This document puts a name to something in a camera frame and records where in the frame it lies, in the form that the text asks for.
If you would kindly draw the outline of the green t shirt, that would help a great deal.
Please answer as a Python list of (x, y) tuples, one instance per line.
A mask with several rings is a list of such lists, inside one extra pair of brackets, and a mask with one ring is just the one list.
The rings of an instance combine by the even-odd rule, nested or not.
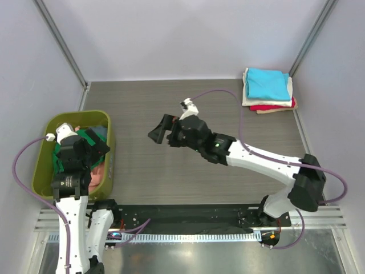
[(63, 163), (58, 157), (59, 152), (60, 152), (60, 144), (56, 143), (55, 148), (52, 152), (52, 163), (53, 163), (53, 167), (54, 167), (54, 174), (58, 174), (58, 173), (61, 173), (64, 171)]

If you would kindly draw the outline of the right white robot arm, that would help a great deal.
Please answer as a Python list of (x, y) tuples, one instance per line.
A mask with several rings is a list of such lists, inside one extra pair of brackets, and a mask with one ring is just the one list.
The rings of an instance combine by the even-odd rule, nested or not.
[(248, 225), (272, 226), (293, 209), (315, 212), (322, 202), (326, 177), (312, 155), (295, 158), (256, 150), (232, 136), (211, 131), (194, 115), (181, 120), (165, 114), (148, 137), (157, 144), (167, 139), (171, 147), (188, 147), (210, 163), (246, 168), (283, 183), (284, 189), (266, 195), (257, 210), (243, 217)]

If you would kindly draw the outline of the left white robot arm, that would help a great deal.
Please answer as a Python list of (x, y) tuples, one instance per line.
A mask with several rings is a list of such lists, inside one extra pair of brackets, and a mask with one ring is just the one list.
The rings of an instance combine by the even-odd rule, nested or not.
[(108, 231), (121, 221), (113, 199), (96, 201), (90, 216), (86, 215), (91, 167), (110, 151), (92, 129), (86, 133), (93, 146), (68, 123), (56, 129), (57, 157), (63, 166), (51, 183), (60, 216), (57, 273), (104, 273), (102, 256)]

